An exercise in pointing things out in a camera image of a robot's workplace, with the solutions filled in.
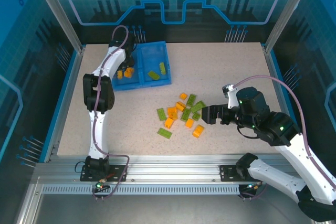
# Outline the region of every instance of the metal base plate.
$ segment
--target metal base plate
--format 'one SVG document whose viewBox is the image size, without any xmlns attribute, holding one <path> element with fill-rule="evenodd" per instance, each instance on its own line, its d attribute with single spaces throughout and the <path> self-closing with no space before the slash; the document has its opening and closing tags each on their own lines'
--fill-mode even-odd
<svg viewBox="0 0 336 224">
<path fill-rule="evenodd" d="M 108 182 L 117 182 L 120 178 L 122 171 L 124 170 L 124 165 L 110 165 L 109 174 L 114 174 L 113 176 L 109 177 L 107 179 Z M 122 176 L 121 181 L 126 181 L 126 174 Z M 80 181 L 82 182 L 97 182 L 102 178 L 105 178 L 106 175 L 104 172 L 93 170 L 90 168 L 87 168 L 85 165 L 82 167 L 81 175 L 80 175 Z"/>
<path fill-rule="evenodd" d="M 240 177 L 237 173 L 237 169 L 235 165 L 220 165 L 219 171 L 221 175 L 221 182 L 243 182 L 246 181 Z M 259 180 L 249 178 L 248 181 L 250 182 L 258 182 Z"/>
</svg>

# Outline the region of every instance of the glass panel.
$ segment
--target glass panel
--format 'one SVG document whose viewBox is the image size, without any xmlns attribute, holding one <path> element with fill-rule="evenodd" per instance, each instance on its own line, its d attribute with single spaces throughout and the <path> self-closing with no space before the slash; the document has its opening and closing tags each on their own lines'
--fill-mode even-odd
<svg viewBox="0 0 336 224">
<path fill-rule="evenodd" d="M 265 42 L 286 1 L 60 0 L 84 44 L 109 42 L 120 23 L 146 42 Z"/>
<path fill-rule="evenodd" d="M 14 223 L 73 48 L 45 0 L 0 0 L 0 9 L 0 216 Z"/>
<path fill-rule="evenodd" d="M 309 145 L 334 175 L 335 11 L 335 0 L 301 0 L 274 47 L 284 79 L 304 110 Z"/>
</svg>

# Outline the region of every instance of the green block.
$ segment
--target green block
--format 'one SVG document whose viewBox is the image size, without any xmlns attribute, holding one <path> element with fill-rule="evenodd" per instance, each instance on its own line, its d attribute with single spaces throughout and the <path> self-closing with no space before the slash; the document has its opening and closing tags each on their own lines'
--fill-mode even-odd
<svg viewBox="0 0 336 224">
<path fill-rule="evenodd" d="M 198 121 L 200 118 L 201 118 L 201 114 L 199 114 L 197 112 L 192 117 L 192 119 L 194 119 L 195 121 Z"/>
<path fill-rule="evenodd" d="M 201 110 L 204 107 L 206 107 L 204 102 L 199 101 L 198 103 L 195 104 L 195 106 L 191 107 L 191 112 L 195 113 L 195 112 Z"/>
<path fill-rule="evenodd" d="M 189 99 L 187 101 L 187 105 L 190 106 L 190 107 L 194 106 L 195 100 L 196 100 L 196 95 L 195 94 L 189 95 Z"/>
<path fill-rule="evenodd" d="M 154 81 L 157 81 L 160 79 L 160 76 L 155 73 L 153 70 L 149 71 L 148 75 L 150 76 L 150 78 L 152 78 Z"/>
<path fill-rule="evenodd" d="M 184 122 L 188 121 L 190 113 L 191 113 L 191 109 L 185 108 L 181 116 L 181 120 Z"/>
<path fill-rule="evenodd" d="M 161 74 L 165 75 L 166 74 L 166 68 L 164 67 L 164 63 L 160 62 L 160 71 Z"/>
<path fill-rule="evenodd" d="M 159 128 L 159 131 L 157 132 L 159 135 L 164 136 L 165 138 L 170 139 L 172 136 L 172 133 L 168 130 L 165 130 L 163 128 Z"/>
<path fill-rule="evenodd" d="M 164 109 L 163 108 L 157 109 L 156 111 L 158 112 L 160 121 L 164 121 L 164 120 L 167 119 L 166 114 L 164 113 Z"/>
</svg>

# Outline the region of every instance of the work surface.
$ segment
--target work surface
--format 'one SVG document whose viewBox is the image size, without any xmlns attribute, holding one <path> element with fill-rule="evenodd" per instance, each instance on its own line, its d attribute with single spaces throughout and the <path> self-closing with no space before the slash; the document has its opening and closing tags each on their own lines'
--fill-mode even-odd
<svg viewBox="0 0 336 224">
<path fill-rule="evenodd" d="M 58 149 L 58 155 L 87 155 L 90 146 L 89 113 L 83 102 L 82 77 L 92 73 L 107 53 L 108 45 L 87 45 Z M 207 125 L 202 119 L 191 129 L 178 119 L 168 140 L 157 134 L 160 122 L 156 110 L 175 106 L 182 92 L 196 94 L 196 102 L 207 106 L 225 104 L 222 86 L 237 83 L 269 71 L 260 43 L 167 44 L 172 84 L 115 92 L 115 103 L 108 118 L 110 153 L 129 155 L 196 155 L 276 152 L 261 140 L 244 138 L 235 125 Z M 273 111 L 280 111 L 271 81 L 252 80 L 242 87 L 261 91 Z M 195 127 L 205 127 L 200 138 L 192 136 Z M 246 135 L 254 135 L 243 129 Z"/>
</svg>

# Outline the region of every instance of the blue plastic tray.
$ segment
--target blue plastic tray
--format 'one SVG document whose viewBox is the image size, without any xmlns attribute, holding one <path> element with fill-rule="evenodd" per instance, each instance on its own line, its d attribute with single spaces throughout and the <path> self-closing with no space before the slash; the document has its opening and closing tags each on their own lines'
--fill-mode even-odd
<svg viewBox="0 0 336 224">
<path fill-rule="evenodd" d="M 165 41 L 138 44 L 133 52 L 133 58 L 135 65 L 132 78 L 123 76 L 121 80 L 118 80 L 117 75 L 114 75 L 112 86 L 115 91 L 172 84 Z M 160 62 L 163 62 L 166 68 L 165 75 L 160 72 Z M 148 72 L 151 70 L 160 76 L 158 81 L 149 77 Z"/>
</svg>

